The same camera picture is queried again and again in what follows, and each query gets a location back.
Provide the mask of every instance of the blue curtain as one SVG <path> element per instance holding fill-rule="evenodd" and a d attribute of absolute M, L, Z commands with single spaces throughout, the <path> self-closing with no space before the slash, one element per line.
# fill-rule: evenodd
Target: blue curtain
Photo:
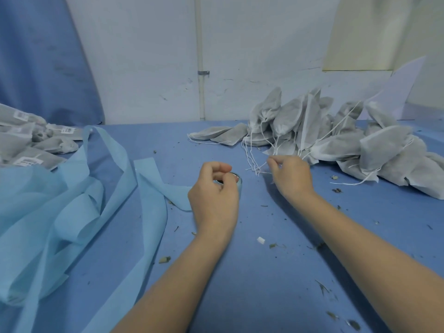
<path fill-rule="evenodd" d="M 49 123 L 104 123 L 65 0 L 0 0 L 0 102 Z"/>

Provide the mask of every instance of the forearm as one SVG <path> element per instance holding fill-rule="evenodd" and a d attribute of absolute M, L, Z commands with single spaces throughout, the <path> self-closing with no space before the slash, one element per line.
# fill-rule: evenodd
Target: forearm
<path fill-rule="evenodd" d="M 113 333 L 185 332 L 224 249 L 197 236 Z"/>
<path fill-rule="evenodd" d="M 317 194 L 290 198 L 393 332 L 441 332 L 444 280 Z"/>

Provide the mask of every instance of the blue tabletop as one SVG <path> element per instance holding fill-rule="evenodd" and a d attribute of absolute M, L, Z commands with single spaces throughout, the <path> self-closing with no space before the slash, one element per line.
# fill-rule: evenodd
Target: blue tabletop
<path fill-rule="evenodd" d="M 104 126 L 131 160 L 154 157 L 164 182 L 193 185 L 206 161 L 223 161 L 243 179 L 239 220 L 233 239 L 203 295 L 190 332 L 389 332 L 342 265 L 310 225 L 281 197 L 269 175 L 255 176 L 238 144 L 198 145 L 186 134 L 213 125 L 196 122 Z M 416 128 L 429 151 L 444 155 L 441 133 Z M 109 198 L 120 171 L 97 134 L 89 162 Z M 258 162 L 266 156 L 254 150 Z M 314 187 L 327 201 L 444 277 L 444 201 L 385 180 L 358 186 L 339 167 L 312 167 Z M 144 290 L 165 272 L 192 241 L 191 213 L 168 206 L 168 222 Z M 69 279 L 40 302 L 35 333 L 79 333 L 142 256 L 141 204 L 136 189 L 68 271 Z M 265 244 L 257 242 L 261 236 Z M 158 264 L 171 256 L 168 264 Z M 327 311 L 339 319 L 333 319 Z M 0 305 L 0 331 L 9 332 L 19 309 Z"/>

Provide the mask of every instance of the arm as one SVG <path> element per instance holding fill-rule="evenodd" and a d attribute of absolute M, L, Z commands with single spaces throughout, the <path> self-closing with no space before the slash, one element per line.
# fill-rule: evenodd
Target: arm
<path fill-rule="evenodd" d="M 237 222 L 239 194 L 231 166 L 208 162 L 188 193 L 198 233 L 113 333 L 185 332 Z M 213 180 L 223 180 L 217 185 Z"/>
<path fill-rule="evenodd" d="M 317 195 L 300 158 L 273 156 L 268 164 L 281 194 L 318 231 L 393 332 L 444 330 L 444 279 Z"/>

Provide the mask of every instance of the white vertical pipe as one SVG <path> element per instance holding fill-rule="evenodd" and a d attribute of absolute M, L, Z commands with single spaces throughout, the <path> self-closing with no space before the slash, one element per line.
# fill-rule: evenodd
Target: white vertical pipe
<path fill-rule="evenodd" d="M 196 19 L 196 41 L 197 41 L 197 70 L 203 70 L 203 53 L 202 53 L 202 16 L 200 9 L 200 0 L 194 0 L 194 17 Z M 199 112 L 200 120 L 205 120 L 205 76 L 198 75 L 199 84 Z"/>

